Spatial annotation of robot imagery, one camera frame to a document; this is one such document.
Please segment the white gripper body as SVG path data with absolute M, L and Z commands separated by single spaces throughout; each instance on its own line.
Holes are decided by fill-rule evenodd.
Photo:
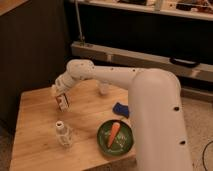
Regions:
M 53 97 L 57 97 L 66 93 L 76 84 L 76 81 L 67 73 L 59 75 L 51 86 L 51 94 Z

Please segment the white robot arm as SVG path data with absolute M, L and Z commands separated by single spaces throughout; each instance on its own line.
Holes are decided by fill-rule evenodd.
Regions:
M 139 171 L 193 171 L 181 103 L 181 85 L 158 68 L 97 66 L 71 60 L 52 85 L 55 97 L 96 79 L 128 91 L 128 108 Z

